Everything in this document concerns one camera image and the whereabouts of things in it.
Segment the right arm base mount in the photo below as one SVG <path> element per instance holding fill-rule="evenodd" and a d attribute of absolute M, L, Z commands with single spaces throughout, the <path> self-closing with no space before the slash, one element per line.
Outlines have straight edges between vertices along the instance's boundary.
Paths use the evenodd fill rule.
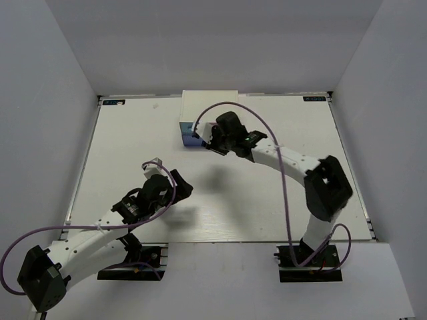
<path fill-rule="evenodd" d="M 288 245 L 276 247 L 274 257 L 278 262 L 281 283 L 328 283 L 342 282 L 342 272 L 337 267 L 340 262 L 335 245 L 328 245 L 317 257 L 303 267 L 296 267 Z"/>

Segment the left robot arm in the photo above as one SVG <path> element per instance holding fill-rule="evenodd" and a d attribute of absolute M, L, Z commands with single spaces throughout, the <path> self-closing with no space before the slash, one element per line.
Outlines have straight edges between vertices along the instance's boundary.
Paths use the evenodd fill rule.
<path fill-rule="evenodd" d="M 144 268 L 149 253 L 133 234 L 168 205 L 187 199 L 193 187 L 177 170 L 146 174 L 141 188 L 129 191 L 94 225 L 46 249 L 31 248 L 18 275 L 18 283 L 34 308 L 46 312 L 56 306 L 67 290 L 101 270 L 118 267 Z"/>

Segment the wide blue drawer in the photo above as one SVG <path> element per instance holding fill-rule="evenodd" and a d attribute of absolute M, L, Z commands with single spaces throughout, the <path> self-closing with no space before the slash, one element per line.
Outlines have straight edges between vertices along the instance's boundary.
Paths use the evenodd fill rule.
<path fill-rule="evenodd" d="M 203 139 L 194 137 L 193 135 L 182 135 L 182 142 L 184 147 L 203 147 Z"/>

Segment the white drawer organizer box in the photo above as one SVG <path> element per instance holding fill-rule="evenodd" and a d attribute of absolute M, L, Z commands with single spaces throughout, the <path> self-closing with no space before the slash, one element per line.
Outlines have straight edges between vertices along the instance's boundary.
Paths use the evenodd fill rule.
<path fill-rule="evenodd" d="M 180 123 L 193 123 L 208 107 L 219 102 L 238 102 L 237 90 L 183 90 Z"/>

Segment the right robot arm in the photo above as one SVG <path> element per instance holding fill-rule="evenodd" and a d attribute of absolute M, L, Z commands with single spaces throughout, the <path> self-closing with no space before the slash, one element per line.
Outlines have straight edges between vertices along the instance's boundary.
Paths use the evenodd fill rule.
<path fill-rule="evenodd" d="M 285 176 L 298 182 L 305 191 L 306 206 L 311 213 L 300 245 L 302 260 L 318 265 L 326 256 L 322 243 L 332 232 L 336 219 L 353 195 L 352 187 L 338 159 L 317 159 L 280 147 L 260 131 L 248 131 L 236 113 L 220 115 L 216 123 L 200 123 L 195 133 L 203 146 L 220 155 L 230 151 L 252 163 L 277 171 L 283 163 Z"/>

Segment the small blue drawer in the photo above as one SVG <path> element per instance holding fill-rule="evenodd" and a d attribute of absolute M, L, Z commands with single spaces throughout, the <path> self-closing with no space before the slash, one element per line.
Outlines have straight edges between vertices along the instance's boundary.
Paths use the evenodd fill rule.
<path fill-rule="evenodd" d="M 180 122 L 179 128 L 182 135 L 193 135 L 194 122 Z"/>

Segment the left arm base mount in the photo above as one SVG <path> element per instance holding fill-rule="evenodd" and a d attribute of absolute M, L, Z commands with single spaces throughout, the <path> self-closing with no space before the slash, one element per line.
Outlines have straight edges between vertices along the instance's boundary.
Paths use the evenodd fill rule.
<path fill-rule="evenodd" d="M 168 244 L 142 245 L 117 267 L 98 272 L 100 281 L 161 281 L 167 266 Z"/>

